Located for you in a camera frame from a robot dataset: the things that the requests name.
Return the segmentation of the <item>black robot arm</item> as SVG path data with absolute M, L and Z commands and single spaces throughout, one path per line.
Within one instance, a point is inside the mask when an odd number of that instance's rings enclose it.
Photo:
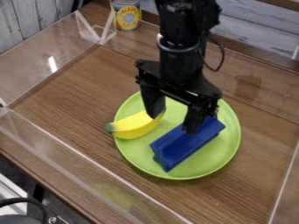
M 205 119 L 217 114 L 220 89 L 204 77 L 205 46 L 211 28 L 220 23 L 215 0 L 155 0 L 160 17 L 157 61 L 140 59 L 136 83 L 145 113 L 156 118 L 165 111 L 165 100 L 187 106 L 183 128 L 192 134 Z

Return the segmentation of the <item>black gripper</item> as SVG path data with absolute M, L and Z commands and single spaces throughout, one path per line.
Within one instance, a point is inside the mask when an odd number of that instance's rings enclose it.
M 200 47 L 189 52 L 160 52 L 159 61 L 140 59 L 135 63 L 147 114 L 155 119 L 165 111 L 165 97 L 171 97 L 188 106 L 183 120 L 188 134 L 196 132 L 208 116 L 215 116 L 221 97 L 220 89 L 203 74 L 204 56 L 205 47 Z

